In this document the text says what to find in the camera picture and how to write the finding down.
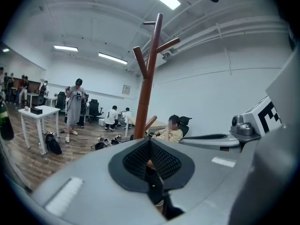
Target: shoe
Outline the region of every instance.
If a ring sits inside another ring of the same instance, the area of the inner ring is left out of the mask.
[[[66,143],[69,143],[70,142],[70,135],[67,135],[66,136]]]
[[[164,200],[161,200],[158,204],[156,204],[155,206],[160,207],[164,204]]]

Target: white label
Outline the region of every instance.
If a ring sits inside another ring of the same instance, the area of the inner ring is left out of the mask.
[[[211,161],[213,163],[218,163],[218,164],[221,164],[221,165],[224,165],[224,166],[227,166],[227,167],[234,167],[234,165],[235,165],[235,162],[225,160],[225,159],[220,158],[220,157],[214,157]]]

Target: woman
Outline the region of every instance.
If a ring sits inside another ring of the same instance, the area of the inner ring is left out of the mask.
[[[67,98],[69,98],[66,111],[67,111],[67,136],[66,143],[70,142],[70,133],[74,135],[78,135],[76,131],[74,131],[76,123],[80,118],[81,111],[81,99],[84,98],[84,90],[81,88],[83,81],[78,78],[76,80],[75,86],[72,86],[66,90]]]

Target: black hair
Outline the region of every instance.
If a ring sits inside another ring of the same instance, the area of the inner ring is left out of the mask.
[[[180,123],[180,118],[177,115],[172,115],[169,118],[169,121],[172,120],[172,125],[178,124]]]
[[[83,84],[83,80],[80,78],[78,78],[75,82],[75,85],[77,85],[77,86],[81,86],[82,84]]]

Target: sign on wall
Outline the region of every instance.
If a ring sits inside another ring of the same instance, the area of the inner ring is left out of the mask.
[[[122,94],[129,95],[130,94],[130,86],[124,85]]]

